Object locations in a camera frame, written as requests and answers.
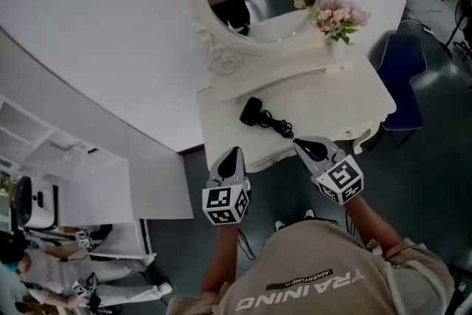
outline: hand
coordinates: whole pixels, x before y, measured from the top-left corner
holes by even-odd
[[[82,303],[82,298],[79,297],[78,295],[71,295],[70,297],[67,297],[67,308],[76,308]]]
[[[218,227],[218,231],[222,232],[231,232],[231,231],[237,231],[239,228],[239,224],[223,224]]]

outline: white shelf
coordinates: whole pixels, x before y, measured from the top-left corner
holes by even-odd
[[[90,151],[92,148],[94,148],[93,145],[90,145],[89,143],[84,142],[76,138],[75,136],[72,136],[60,130],[54,131],[54,133],[48,136],[47,140],[53,143],[54,145],[60,147],[64,151],[69,150],[72,146],[76,145],[79,142],[86,146],[87,151]]]
[[[13,162],[22,162],[32,146],[0,130],[0,155]]]
[[[49,128],[3,102],[0,108],[0,129],[23,142],[35,144]]]
[[[51,183],[52,185],[56,185],[58,187],[62,187],[62,185],[67,184],[67,180],[64,180],[61,177],[57,177],[57,176],[49,175],[49,174],[41,177],[41,180],[47,181]]]
[[[18,169],[18,173],[20,173],[23,176],[28,176],[28,177],[36,177],[40,178],[42,177],[43,173],[40,170],[36,170],[35,168],[27,167],[26,165],[22,165]]]
[[[82,168],[89,169],[93,172],[113,164],[118,159],[122,158],[112,153],[106,153],[103,150],[96,150],[93,153],[84,153],[80,158],[80,165]]]
[[[11,162],[9,159],[0,156],[0,170],[12,170],[17,166],[16,163]]]
[[[23,164],[35,171],[69,180],[77,163],[66,159],[66,154],[66,151],[46,140],[23,161]]]

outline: white shoe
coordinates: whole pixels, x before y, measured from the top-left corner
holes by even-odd
[[[142,264],[145,268],[147,268],[150,264],[153,263],[154,258],[156,258],[155,255],[147,256],[147,257],[145,257],[144,259],[141,259],[141,264]]]
[[[162,283],[157,287],[157,291],[162,294],[169,294],[172,291],[172,286],[169,283]]]
[[[287,223],[284,222],[282,219],[276,219],[274,221],[275,232],[279,231],[280,229],[283,229],[284,227],[287,227]]]
[[[305,219],[310,219],[310,218],[316,218],[316,215],[315,215],[315,212],[313,211],[313,209],[311,207],[308,207],[307,209],[305,209],[305,211],[303,212],[303,221]]]

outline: power cord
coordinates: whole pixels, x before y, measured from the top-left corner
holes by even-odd
[[[246,254],[246,257],[248,258],[248,260],[256,260],[256,256],[254,255],[249,245],[249,242],[246,236],[244,235],[244,232],[242,232],[241,229],[237,229],[237,233],[239,234],[239,238],[237,239],[237,244]]]
[[[239,117],[240,121],[248,126],[258,124],[262,128],[273,128],[284,138],[292,139],[292,124],[285,120],[274,120],[270,111],[261,111],[262,107],[263,102],[260,99],[251,97]]]
[[[400,23],[406,23],[406,22],[411,22],[414,24],[419,24],[421,26],[424,26],[424,24],[421,21],[415,20],[414,18],[402,18]]]
[[[351,225],[349,226],[349,221],[347,220],[347,210],[344,211],[345,217],[346,217],[346,231],[349,235],[352,237],[355,236],[355,226],[354,226],[354,221],[351,219]]]
[[[279,133],[284,138],[293,139],[294,137],[294,133],[292,131],[292,124],[285,120],[274,120],[270,111],[262,111],[260,113],[260,118],[257,121],[257,124],[261,128],[272,127],[277,133]]]

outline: white vanity table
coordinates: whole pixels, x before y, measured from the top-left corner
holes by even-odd
[[[374,136],[380,122],[396,109],[372,65],[360,54],[344,71],[316,70],[252,95],[263,101],[263,108],[275,119],[292,123],[295,136],[325,136],[334,141],[354,139],[355,153],[362,152],[361,143]],[[209,168],[233,146],[242,148],[248,172],[263,170],[295,154],[291,139],[282,138],[271,129],[249,127],[239,120],[247,99],[241,97],[239,103],[220,101],[213,88],[198,93]]]
[[[211,87],[197,93],[209,169],[234,146],[243,150],[248,172],[295,154],[291,139],[240,121],[250,97],[261,99],[274,119],[291,123],[295,137],[353,140],[354,153],[395,112],[365,55],[351,45],[334,58],[306,10],[251,22],[243,37],[217,19],[207,0],[191,3],[213,68]]]

